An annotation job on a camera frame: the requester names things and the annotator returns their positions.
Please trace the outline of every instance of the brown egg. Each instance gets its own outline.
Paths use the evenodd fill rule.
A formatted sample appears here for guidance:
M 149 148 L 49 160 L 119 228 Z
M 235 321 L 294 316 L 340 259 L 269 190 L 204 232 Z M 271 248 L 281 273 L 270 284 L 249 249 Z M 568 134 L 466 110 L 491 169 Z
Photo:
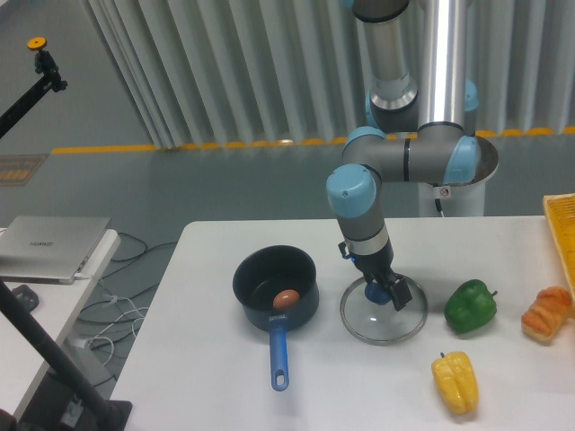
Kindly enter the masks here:
M 283 310 L 291 307 L 297 301 L 299 301 L 299 293 L 296 290 L 282 290 L 273 298 L 273 308 L 274 310 Z

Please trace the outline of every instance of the silver laptop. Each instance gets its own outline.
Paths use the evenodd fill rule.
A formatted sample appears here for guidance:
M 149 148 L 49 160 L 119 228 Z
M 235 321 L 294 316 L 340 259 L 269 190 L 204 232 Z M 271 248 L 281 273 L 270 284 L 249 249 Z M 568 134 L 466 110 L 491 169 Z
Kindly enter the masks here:
M 14 218 L 0 236 L 0 278 L 36 283 L 74 283 L 75 274 L 103 237 L 106 217 Z

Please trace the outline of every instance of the white table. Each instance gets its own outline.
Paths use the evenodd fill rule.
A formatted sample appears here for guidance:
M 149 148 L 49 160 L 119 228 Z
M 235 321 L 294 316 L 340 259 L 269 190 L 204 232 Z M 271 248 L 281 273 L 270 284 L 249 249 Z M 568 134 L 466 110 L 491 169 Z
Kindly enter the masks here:
M 146 316 L 112 398 L 134 403 L 127 429 L 374 430 L 573 429 L 575 325 L 550 347 L 521 332 L 536 293 L 565 285 L 545 220 L 534 217 L 389 219 L 394 270 L 429 300 L 413 339 L 369 346 L 341 323 L 345 288 L 360 274 L 341 258 L 333 220 L 188 225 Z M 245 319 L 232 291 L 240 262 L 272 244 L 307 251 L 320 306 L 288 333 L 290 385 L 270 388 L 268 335 Z M 480 278 L 497 289 L 499 312 L 479 333 L 458 337 L 443 317 L 447 298 Z M 431 375 L 440 352 L 465 351 L 480 404 L 456 418 Z
M 40 299 L 32 316 L 59 345 L 72 329 L 118 246 L 118 234 L 106 231 L 82 270 L 83 275 L 91 276 L 88 279 L 76 280 L 72 285 L 26 283 Z M 6 283 L 11 289 L 21 284 Z M 0 409 L 19 418 L 49 365 L 1 313 L 0 343 Z

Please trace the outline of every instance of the yellow bell pepper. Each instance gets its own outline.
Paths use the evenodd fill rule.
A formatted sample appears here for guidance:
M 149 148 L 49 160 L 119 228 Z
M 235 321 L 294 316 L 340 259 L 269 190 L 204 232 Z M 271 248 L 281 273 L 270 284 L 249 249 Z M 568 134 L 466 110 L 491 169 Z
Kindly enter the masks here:
M 475 372 L 464 352 L 441 354 L 431 365 L 431 372 L 443 401 L 457 415 L 477 408 L 479 390 Z

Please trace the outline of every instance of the black stand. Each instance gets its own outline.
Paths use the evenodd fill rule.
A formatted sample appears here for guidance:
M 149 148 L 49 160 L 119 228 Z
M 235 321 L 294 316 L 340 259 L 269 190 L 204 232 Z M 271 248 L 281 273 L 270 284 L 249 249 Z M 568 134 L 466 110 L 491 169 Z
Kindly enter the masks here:
M 83 428 L 93 431 L 123 431 L 132 410 L 129 401 L 106 401 L 85 379 L 74 363 L 18 302 L 0 280 L 0 312 L 42 355 L 65 383 L 95 415 L 95 422 Z
M 4 136 L 33 106 L 40 101 L 44 94 L 52 90 L 59 92 L 65 90 L 68 83 L 62 81 L 58 66 L 48 51 L 40 49 L 34 58 L 37 74 L 44 74 L 30 90 L 12 105 L 0 117 L 0 138 Z

